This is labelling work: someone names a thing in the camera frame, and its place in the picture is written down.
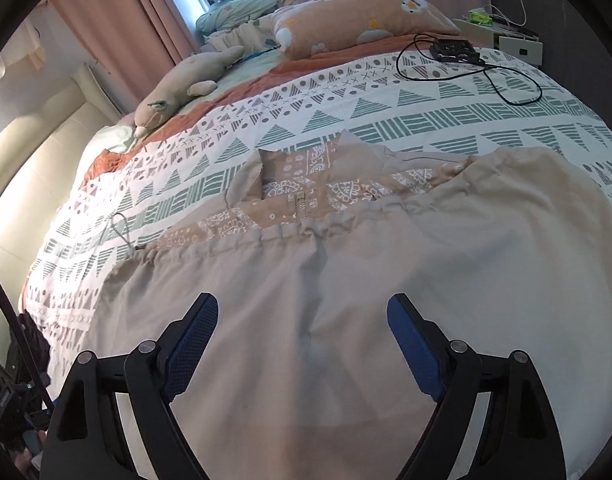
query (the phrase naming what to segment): headboard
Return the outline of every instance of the headboard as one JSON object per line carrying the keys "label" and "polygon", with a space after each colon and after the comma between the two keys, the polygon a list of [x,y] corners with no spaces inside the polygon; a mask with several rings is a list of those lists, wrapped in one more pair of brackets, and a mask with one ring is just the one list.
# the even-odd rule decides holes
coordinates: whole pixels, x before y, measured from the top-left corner
{"label": "headboard", "polygon": [[[121,114],[81,65],[65,88],[0,133],[0,281],[16,304],[57,209],[94,134]],[[0,360],[9,343],[0,315]]]}

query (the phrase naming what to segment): blue gripper pad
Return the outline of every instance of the blue gripper pad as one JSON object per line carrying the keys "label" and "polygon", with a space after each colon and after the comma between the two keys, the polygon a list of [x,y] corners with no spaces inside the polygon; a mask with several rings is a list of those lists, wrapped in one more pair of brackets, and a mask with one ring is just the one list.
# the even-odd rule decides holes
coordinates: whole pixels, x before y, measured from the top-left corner
{"label": "blue gripper pad", "polygon": [[186,391],[199,359],[215,331],[218,316],[217,300],[210,296],[171,352],[166,365],[166,384],[163,391],[168,402],[173,402],[175,396]]}
{"label": "blue gripper pad", "polygon": [[388,300],[387,319],[417,386],[439,402],[446,392],[441,383],[439,361],[396,296]]}

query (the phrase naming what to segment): metal screw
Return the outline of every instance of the metal screw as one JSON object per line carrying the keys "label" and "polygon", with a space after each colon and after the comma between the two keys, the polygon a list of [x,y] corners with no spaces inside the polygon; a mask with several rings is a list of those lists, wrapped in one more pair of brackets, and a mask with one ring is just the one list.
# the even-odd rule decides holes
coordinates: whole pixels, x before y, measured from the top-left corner
{"label": "metal screw", "polygon": [[140,343],[138,348],[142,354],[150,354],[150,352],[153,351],[156,347],[157,343],[148,340],[144,341],[143,343]]}
{"label": "metal screw", "polygon": [[92,359],[92,352],[85,351],[81,352],[81,354],[76,357],[76,362],[81,365],[85,365],[87,362],[90,361],[90,359]]}
{"label": "metal screw", "polygon": [[458,354],[463,354],[468,350],[468,345],[460,339],[455,339],[455,341],[451,341],[451,349]]}
{"label": "metal screw", "polygon": [[515,352],[515,354],[513,354],[513,357],[515,358],[515,361],[517,361],[518,363],[526,364],[528,362],[528,355],[526,355],[521,350]]}

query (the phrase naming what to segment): white and green bedspread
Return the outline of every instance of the white and green bedspread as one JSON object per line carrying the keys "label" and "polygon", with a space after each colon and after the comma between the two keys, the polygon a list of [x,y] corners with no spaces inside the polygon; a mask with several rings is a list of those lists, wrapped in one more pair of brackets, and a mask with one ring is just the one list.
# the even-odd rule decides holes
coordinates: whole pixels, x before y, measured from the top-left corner
{"label": "white and green bedspread", "polygon": [[[212,110],[193,128],[148,144],[123,170],[73,194],[46,235],[26,288],[26,307],[52,346],[52,394],[81,350],[103,280],[128,256],[110,228],[112,215],[125,215],[133,243],[155,240],[226,189],[256,148],[299,150],[345,128],[402,151],[476,155],[499,146],[547,146],[583,168],[612,203],[612,132],[601,118],[533,67],[493,50],[483,54],[537,79],[544,98],[513,107],[481,75],[433,81],[458,72],[418,53],[404,56],[402,69],[429,81],[398,76],[396,53],[367,57]],[[514,73],[491,77],[509,100],[533,91]],[[124,221],[116,219],[124,231]]]}

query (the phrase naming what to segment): stuffed animal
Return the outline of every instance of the stuffed animal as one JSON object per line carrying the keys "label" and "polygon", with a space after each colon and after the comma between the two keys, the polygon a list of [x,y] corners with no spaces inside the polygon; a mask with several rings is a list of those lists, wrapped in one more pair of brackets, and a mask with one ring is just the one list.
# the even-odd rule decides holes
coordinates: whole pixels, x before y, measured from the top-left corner
{"label": "stuffed animal", "polygon": [[193,54],[161,79],[135,112],[135,138],[141,139],[172,117],[193,97],[208,95],[226,69],[244,55],[244,47]]}

